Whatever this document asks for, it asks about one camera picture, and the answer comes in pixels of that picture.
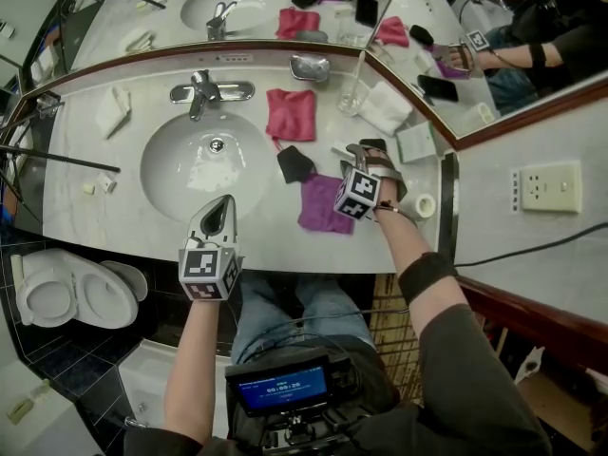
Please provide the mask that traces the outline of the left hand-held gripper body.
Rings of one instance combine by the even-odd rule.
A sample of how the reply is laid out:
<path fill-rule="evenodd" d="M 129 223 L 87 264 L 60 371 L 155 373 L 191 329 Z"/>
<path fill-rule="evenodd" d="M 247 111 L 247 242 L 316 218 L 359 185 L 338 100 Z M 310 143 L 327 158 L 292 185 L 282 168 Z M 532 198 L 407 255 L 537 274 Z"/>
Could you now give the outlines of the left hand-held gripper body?
<path fill-rule="evenodd" d="M 191 301 L 225 301 L 241 273 L 238 249 L 203 243 L 179 252 L 179 282 Z"/>

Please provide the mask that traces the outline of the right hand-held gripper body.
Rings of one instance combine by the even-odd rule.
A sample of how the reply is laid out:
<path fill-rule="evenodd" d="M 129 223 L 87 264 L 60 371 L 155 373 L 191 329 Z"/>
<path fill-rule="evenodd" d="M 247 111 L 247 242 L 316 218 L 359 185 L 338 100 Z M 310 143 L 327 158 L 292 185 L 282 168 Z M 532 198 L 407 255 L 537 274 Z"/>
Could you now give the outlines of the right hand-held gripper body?
<path fill-rule="evenodd" d="M 341 162 L 343 181 L 334 200 L 334 211 L 350 219 L 360 220 L 379 204 L 381 180 L 396 182 L 397 198 L 401 200 L 407 187 L 401 173 L 391 166 L 372 164 L 360 168 Z"/>

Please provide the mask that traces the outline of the silver soap dish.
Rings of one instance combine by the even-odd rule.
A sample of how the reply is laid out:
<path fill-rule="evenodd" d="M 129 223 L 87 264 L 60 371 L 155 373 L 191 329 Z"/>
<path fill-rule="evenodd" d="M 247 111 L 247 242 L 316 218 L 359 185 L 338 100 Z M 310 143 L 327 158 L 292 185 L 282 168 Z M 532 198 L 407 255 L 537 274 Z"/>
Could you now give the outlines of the silver soap dish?
<path fill-rule="evenodd" d="M 331 63 L 318 54 L 294 54 L 289 60 L 292 76 L 298 81 L 323 83 L 329 80 Z"/>

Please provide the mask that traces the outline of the person's left forearm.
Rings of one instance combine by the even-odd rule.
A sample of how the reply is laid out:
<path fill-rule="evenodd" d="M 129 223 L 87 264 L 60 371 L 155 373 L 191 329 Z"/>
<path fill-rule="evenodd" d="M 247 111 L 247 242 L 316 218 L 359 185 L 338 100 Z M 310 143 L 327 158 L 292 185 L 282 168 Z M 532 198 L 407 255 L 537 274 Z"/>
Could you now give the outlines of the person's left forearm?
<path fill-rule="evenodd" d="M 202 445 L 214 423 L 218 326 L 217 302 L 192 303 L 164 394 L 163 427 Z"/>

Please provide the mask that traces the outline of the purple cloth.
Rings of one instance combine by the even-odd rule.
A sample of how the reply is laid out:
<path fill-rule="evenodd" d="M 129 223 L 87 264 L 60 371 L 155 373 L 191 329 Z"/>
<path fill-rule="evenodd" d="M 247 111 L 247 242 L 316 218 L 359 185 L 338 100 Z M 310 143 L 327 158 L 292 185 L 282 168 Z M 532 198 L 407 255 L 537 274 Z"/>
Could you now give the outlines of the purple cloth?
<path fill-rule="evenodd" d="M 305 230 L 319 233 L 351 235 L 354 221 L 333 210 L 339 178 L 312 174 L 301 183 L 301 212 L 297 223 Z"/>

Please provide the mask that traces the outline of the clear drinking glass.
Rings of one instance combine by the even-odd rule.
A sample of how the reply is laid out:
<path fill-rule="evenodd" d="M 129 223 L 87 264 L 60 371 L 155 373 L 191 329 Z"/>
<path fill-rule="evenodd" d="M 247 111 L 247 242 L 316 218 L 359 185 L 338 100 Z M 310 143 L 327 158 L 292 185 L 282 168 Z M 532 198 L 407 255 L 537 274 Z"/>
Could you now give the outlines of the clear drinking glass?
<path fill-rule="evenodd" d="M 368 94 L 368 87 L 359 77 L 347 76 L 340 89 L 337 108 L 345 116 L 353 117 L 358 114 Z"/>

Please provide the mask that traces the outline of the white and green card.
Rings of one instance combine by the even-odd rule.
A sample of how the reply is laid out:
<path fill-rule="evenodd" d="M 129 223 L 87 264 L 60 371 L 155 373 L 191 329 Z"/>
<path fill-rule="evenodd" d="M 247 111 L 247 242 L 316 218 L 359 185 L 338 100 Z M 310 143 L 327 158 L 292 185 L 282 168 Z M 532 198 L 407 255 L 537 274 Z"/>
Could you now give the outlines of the white and green card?
<path fill-rule="evenodd" d="M 397 132 L 396 141 L 401 163 L 415 162 L 436 155 L 432 125 L 429 122 Z"/>

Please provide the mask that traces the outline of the white sink basin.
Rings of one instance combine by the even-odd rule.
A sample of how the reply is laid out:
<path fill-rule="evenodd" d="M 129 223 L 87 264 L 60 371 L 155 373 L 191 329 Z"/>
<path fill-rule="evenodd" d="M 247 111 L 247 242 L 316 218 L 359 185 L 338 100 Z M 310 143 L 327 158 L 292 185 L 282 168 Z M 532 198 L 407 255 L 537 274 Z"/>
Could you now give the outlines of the white sink basin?
<path fill-rule="evenodd" d="M 213 111 L 194 122 L 181 114 L 163 124 L 142 153 L 140 176 L 149 202 L 166 217 L 187 223 L 223 195 L 249 215 L 276 174 L 276 155 L 245 118 Z"/>

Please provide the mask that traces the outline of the long black ledge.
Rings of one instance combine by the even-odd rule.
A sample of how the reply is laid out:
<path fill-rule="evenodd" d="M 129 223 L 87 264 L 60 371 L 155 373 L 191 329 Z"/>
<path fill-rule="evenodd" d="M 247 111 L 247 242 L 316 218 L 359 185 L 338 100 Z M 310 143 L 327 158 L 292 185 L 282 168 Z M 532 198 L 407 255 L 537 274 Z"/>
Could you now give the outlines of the long black ledge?
<path fill-rule="evenodd" d="M 457 248 L 460 188 L 460 166 L 455 152 L 446 153 L 441 160 L 440 185 L 438 252 L 454 261 Z"/>

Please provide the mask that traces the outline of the chrome faucet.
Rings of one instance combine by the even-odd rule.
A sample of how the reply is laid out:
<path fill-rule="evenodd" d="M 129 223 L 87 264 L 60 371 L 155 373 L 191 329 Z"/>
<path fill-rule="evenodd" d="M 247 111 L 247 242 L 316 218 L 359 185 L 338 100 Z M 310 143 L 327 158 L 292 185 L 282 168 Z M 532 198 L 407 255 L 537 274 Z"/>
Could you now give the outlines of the chrome faucet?
<path fill-rule="evenodd" d="M 169 100 L 174 105 L 189 105 L 189 119 L 198 122 L 208 105 L 248 101 L 255 91 L 255 86 L 247 81 L 215 82 L 209 70 L 204 69 L 194 72 L 188 85 L 173 87 Z"/>

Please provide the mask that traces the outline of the small folded white towel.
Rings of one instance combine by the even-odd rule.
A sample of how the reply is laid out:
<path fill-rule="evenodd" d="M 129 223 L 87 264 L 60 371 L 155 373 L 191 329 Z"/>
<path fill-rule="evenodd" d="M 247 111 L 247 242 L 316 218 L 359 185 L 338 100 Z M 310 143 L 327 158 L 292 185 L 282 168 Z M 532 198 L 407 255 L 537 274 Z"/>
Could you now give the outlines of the small folded white towel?
<path fill-rule="evenodd" d="M 131 110 L 130 93 L 121 87 L 112 86 L 101 99 L 95 122 L 104 139 L 108 139 L 127 118 Z"/>

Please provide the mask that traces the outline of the wide wood framed mirror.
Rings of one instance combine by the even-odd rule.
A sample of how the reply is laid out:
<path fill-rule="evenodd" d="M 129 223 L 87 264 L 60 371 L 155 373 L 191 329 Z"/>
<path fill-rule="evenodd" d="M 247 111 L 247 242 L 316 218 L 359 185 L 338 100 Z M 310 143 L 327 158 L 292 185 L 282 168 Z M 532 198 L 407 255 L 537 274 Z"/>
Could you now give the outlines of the wide wood framed mirror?
<path fill-rule="evenodd" d="M 0 0 L 0 110 L 96 65 L 234 40 L 361 48 L 392 0 Z"/>

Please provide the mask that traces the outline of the person's dark grey shirt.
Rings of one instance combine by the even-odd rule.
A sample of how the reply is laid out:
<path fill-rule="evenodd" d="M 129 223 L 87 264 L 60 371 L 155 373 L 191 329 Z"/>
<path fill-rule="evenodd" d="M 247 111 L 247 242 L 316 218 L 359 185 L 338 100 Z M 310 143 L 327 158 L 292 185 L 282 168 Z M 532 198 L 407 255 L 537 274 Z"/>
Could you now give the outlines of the person's dark grey shirt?
<path fill-rule="evenodd" d="M 466 304 L 440 313 L 418 341 L 422 405 L 401 402 L 376 350 L 356 340 L 345 348 L 331 338 L 274 344 L 242 364 L 312 348 L 352 357 L 361 383 L 359 400 L 375 414 L 354 426 L 354 446 L 332 456 L 551 456 L 540 423 Z M 255 456 L 230 438 L 234 418 L 248 415 L 232 393 L 226 402 L 226 438 L 212 433 L 202 445 L 163 426 L 132 428 L 124 436 L 123 456 Z"/>

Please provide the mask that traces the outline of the black chest rig mount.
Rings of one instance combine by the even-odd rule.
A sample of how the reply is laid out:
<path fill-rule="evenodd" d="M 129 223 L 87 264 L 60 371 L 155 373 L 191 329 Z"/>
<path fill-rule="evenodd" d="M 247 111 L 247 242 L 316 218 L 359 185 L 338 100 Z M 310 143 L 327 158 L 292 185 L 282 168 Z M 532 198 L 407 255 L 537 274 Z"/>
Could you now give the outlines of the black chest rig mount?
<path fill-rule="evenodd" d="M 318 404 L 274 415 L 234 418 L 230 438 L 255 456 L 332 456 L 353 447 L 353 428 L 372 417 L 367 405 Z"/>

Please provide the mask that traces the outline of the cream wall power socket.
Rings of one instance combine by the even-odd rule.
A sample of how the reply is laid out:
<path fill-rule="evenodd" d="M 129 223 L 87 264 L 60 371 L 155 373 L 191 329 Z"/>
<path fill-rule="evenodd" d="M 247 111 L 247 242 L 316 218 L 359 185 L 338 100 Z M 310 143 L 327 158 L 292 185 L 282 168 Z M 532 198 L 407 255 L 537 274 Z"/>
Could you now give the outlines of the cream wall power socket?
<path fill-rule="evenodd" d="M 510 171 L 514 212 L 579 214 L 582 181 L 579 161 L 528 165 Z"/>

